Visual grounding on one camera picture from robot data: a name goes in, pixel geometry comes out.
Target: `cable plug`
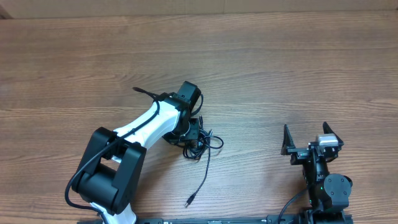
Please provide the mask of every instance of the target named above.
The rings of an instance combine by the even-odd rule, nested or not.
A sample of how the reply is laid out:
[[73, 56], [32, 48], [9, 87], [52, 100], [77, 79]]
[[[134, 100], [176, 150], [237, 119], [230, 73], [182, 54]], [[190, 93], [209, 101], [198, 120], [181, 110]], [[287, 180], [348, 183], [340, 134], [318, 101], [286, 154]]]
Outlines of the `cable plug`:
[[196, 193], [191, 195], [191, 197], [188, 198], [187, 202], [185, 203], [185, 208], [188, 208], [188, 206], [192, 203], [193, 199], [195, 199]]

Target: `wire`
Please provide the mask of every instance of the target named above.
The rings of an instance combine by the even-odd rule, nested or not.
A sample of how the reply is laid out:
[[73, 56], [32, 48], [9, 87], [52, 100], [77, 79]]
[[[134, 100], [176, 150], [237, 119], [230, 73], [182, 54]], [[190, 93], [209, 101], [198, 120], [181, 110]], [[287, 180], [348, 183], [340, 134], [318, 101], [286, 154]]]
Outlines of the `wire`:
[[147, 125], [150, 121], [152, 121], [159, 114], [160, 105], [159, 105], [159, 102], [156, 100], [156, 96], [157, 96], [156, 94], [150, 93], [148, 91], [145, 91], [145, 90], [143, 90], [141, 88], [137, 88], [137, 87], [134, 87], [133, 90], [136, 90], [136, 91], [138, 91], [140, 93], [145, 93], [145, 94], [149, 95], [152, 99], [154, 99], [154, 101], [156, 103], [156, 106], [157, 106], [155, 113], [150, 118], [148, 118], [146, 121], [144, 121], [142, 124], [140, 124], [139, 126], [131, 129], [129, 132], [127, 132], [126, 134], [122, 135], [121, 137], [117, 138], [116, 140], [114, 140], [113, 142], [111, 142], [110, 144], [105, 146], [99, 153], [97, 153], [95, 156], [93, 156], [88, 162], [86, 162], [85, 165], [83, 165], [75, 173], [75, 175], [72, 176], [72, 178], [69, 180], [69, 182], [67, 184], [67, 187], [65, 189], [65, 201], [67, 202], [67, 204], [69, 206], [74, 207], [74, 208], [87, 209], [87, 210], [92, 210], [94, 212], [98, 212], [98, 214], [101, 216], [101, 218], [102, 218], [102, 220], [104, 221], [105, 224], [108, 224], [108, 221], [106, 220], [106, 217], [105, 217], [104, 213], [100, 209], [95, 208], [95, 207], [91, 207], [91, 206], [78, 205], [78, 204], [75, 204], [75, 203], [71, 202], [70, 199], [69, 199], [69, 190], [70, 190], [70, 187], [72, 186], [72, 183], [75, 181], [76, 177], [79, 176], [84, 171], [84, 169], [86, 169], [86, 167], [88, 165], [90, 165], [97, 158], [99, 158], [99, 157], [103, 156], [104, 154], [106, 154], [114, 145], [116, 145], [117, 143], [119, 143], [120, 141], [125, 139], [126, 137], [134, 134], [136, 131], [140, 130], [145, 125]]
[[[193, 193], [187, 200], [187, 202], [185, 204], [185, 208], [187, 208], [192, 203], [193, 199], [195, 199], [197, 193], [199, 192], [199, 190], [201, 189], [201, 187], [203, 186], [203, 184], [206, 181], [207, 173], [208, 173], [209, 165], [210, 165], [210, 156], [211, 156], [210, 149], [221, 149], [224, 146], [224, 141], [220, 137], [214, 136], [212, 130], [207, 132], [203, 129], [203, 117], [202, 116], [199, 117], [199, 123], [200, 123], [200, 129], [199, 129], [198, 140], [193, 141], [193, 142], [186, 142], [184, 146], [178, 145], [178, 143], [177, 143], [177, 146], [183, 148], [182, 154], [187, 159], [199, 160], [202, 157], [202, 155], [205, 153], [206, 150], [208, 150], [208, 152], [209, 152], [208, 158], [207, 158], [205, 177], [203, 178], [203, 181], [201, 182], [201, 184], [199, 185], [199, 187], [195, 191], [195, 193]], [[211, 138], [216, 138], [216, 139], [220, 140], [221, 145], [218, 147], [211, 146], [210, 145]]]
[[282, 208], [282, 210], [279, 213], [278, 216], [278, 224], [280, 224], [280, 219], [282, 218], [282, 216], [284, 215], [286, 208], [292, 203], [294, 202], [296, 199], [298, 199], [299, 197], [301, 197], [306, 191], [308, 190], [308, 187], [302, 191], [300, 191], [299, 193], [297, 193], [296, 195], [294, 195], [294, 197], [292, 197], [292, 199], [290, 199], [286, 205]]

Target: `wooden table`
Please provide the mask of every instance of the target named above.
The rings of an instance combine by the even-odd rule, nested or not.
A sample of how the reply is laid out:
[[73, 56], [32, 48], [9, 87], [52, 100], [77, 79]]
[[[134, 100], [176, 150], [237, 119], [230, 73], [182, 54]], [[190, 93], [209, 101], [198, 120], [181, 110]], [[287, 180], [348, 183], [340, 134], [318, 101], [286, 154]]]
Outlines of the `wooden table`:
[[346, 143], [329, 170], [354, 182], [346, 211], [398, 222], [397, 11], [0, 21], [0, 222], [94, 219], [63, 199], [92, 132], [149, 108], [131, 87], [171, 92], [184, 80], [204, 93], [205, 129], [225, 146], [184, 208], [207, 156], [157, 142], [132, 205], [140, 217], [279, 213], [305, 187], [280, 155], [283, 125], [300, 147], [328, 121]]

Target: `white arm segment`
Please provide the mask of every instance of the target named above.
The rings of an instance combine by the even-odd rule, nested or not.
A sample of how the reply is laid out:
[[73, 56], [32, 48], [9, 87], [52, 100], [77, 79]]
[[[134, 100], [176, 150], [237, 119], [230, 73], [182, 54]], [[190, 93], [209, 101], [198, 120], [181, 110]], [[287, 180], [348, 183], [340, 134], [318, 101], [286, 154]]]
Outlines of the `white arm segment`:
[[[136, 131], [125, 138], [129, 142], [139, 142], [142, 147], [149, 149], [158, 139], [160, 139], [164, 134], [169, 133], [174, 130], [180, 118], [180, 112], [175, 109], [174, 106], [164, 102], [159, 102], [160, 110], [159, 114], [150, 121], [147, 125], [142, 127], [140, 130]], [[146, 111], [143, 115], [137, 118], [135, 121], [129, 123], [128, 125], [115, 129], [118, 136], [126, 134], [131, 129], [136, 128], [146, 120], [148, 120], [157, 109], [157, 105], [154, 102], [151, 108]], [[113, 156], [112, 160], [120, 163], [121, 159]], [[130, 203], [119, 215], [110, 215], [106, 212], [106, 209], [96, 203], [90, 203], [92, 207], [98, 208], [104, 212], [105, 218], [109, 224], [134, 224], [137, 220], [136, 214], [132, 212]]]

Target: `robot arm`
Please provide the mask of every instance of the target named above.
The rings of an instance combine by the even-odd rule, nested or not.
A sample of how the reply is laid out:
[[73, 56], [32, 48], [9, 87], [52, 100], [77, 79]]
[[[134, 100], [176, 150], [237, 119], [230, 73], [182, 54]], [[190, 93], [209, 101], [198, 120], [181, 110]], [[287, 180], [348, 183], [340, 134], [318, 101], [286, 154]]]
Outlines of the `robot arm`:
[[[98, 128], [87, 145], [76, 177], [71, 179], [72, 190], [101, 210], [107, 223], [133, 224], [136, 216], [129, 202], [137, 189], [146, 151], [162, 136], [171, 136], [169, 142], [172, 138], [181, 140], [194, 130], [190, 117], [200, 95], [197, 86], [184, 82], [177, 93], [153, 95], [152, 107], [130, 124], [114, 131]], [[195, 134], [197, 138], [198, 131], [192, 132], [190, 138], [195, 138]], [[101, 164], [101, 157], [93, 160], [105, 147], [109, 149], [101, 157], [119, 162], [117, 170]]]

